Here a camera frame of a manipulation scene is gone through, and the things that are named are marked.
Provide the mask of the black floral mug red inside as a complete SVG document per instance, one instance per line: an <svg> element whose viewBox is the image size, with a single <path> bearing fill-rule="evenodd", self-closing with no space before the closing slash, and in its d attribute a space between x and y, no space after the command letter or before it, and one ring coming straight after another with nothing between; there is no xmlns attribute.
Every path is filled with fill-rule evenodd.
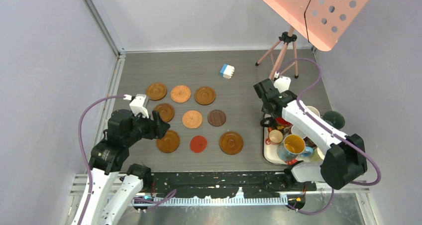
<svg viewBox="0 0 422 225"><path fill-rule="evenodd" d="M268 132L272 130L279 130L282 133L287 133L290 128L293 126L291 123L285 121L281 117L265 117L260 121L262 127L267 128Z"/></svg>

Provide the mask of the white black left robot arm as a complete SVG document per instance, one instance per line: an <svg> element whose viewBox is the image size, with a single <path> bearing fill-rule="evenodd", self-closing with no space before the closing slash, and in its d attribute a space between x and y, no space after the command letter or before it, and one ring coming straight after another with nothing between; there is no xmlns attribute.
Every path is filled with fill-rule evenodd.
<svg viewBox="0 0 422 225"><path fill-rule="evenodd" d="M91 150L90 176L81 204L75 214L75 225L115 225L138 192L152 188L149 167L132 164L122 184L112 198L112 186L117 179L129 148L142 139L162 139L170 125L161 119L158 111L149 117L130 110L116 110L107 122L102 140Z"/></svg>

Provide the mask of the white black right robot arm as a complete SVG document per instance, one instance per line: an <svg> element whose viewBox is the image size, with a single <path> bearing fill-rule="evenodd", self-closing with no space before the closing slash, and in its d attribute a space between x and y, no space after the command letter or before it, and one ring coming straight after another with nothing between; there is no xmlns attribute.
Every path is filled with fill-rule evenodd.
<svg viewBox="0 0 422 225"><path fill-rule="evenodd" d="M270 79L254 85L262 111L281 117L301 130L324 154L323 161L296 162L285 172L284 184L297 190L304 182L325 182L339 190L367 172L363 139L347 135L313 114L293 92L279 92Z"/></svg>

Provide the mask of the red apple paper coaster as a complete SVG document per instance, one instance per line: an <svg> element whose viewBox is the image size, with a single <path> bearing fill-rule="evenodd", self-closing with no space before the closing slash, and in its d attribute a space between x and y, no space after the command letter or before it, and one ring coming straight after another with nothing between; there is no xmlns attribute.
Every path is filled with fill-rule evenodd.
<svg viewBox="0 0 422 225"><path fill-rule="evenodd" d="M196 135L191 139L190 150L194 153L201 153L207 147L207 139L202 135Z"/></svg>

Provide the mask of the small orange cup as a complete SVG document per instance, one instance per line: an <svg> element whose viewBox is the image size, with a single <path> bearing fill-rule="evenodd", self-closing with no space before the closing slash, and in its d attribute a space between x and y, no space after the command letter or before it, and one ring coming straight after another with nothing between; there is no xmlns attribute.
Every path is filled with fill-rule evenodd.
<svg viewBox="0 0 422 225"><path fill-rule="evenodd" d="M278 145L280 144L284 139L284 135L279 130L271 130L268 132L268 136L265 139L265 144L267 145Z"/></svg>

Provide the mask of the blue butterfly plate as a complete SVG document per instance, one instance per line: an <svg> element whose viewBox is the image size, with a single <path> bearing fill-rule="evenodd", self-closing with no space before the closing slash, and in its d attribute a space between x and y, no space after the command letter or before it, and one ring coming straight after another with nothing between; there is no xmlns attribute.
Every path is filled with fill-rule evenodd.
<svg viewBox="0 0 422 225"><path fill-rule="evenodd" d="M305 141L295 134L287 135L277 148L277 154L283 161L292 161L297 157L309 157L314 150L306 146Z"/></svg>

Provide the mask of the dark walnut coaster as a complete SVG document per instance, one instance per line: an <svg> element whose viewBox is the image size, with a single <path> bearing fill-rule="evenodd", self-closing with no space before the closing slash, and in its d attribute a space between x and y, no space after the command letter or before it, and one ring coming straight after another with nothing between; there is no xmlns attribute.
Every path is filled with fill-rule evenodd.
<svg viewBox="0 0 422 225"><path fill-rule="evenodd" d="M226 114L221 110L212 110L209 112L207 120L212 126L222 126L226 122Z"/></svg>

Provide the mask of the woven rattan coaster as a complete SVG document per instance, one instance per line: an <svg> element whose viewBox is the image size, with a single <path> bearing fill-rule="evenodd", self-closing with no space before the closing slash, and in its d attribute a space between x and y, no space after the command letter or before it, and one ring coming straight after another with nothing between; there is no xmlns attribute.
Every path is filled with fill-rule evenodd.
<svg viewBox="0 0 422 225"><path fill-rule="evenodd" d="M182 123L186 128L198 128L203 122L203 116L199 111L191 110L184 113Z"/></svg>
<svg viewBox="0 0 422 225"><path fill-rule="evenodd" d="M171 90L170 96L174 102L184 103L191 97L191 90L185 85L178 85Z"/></svg>

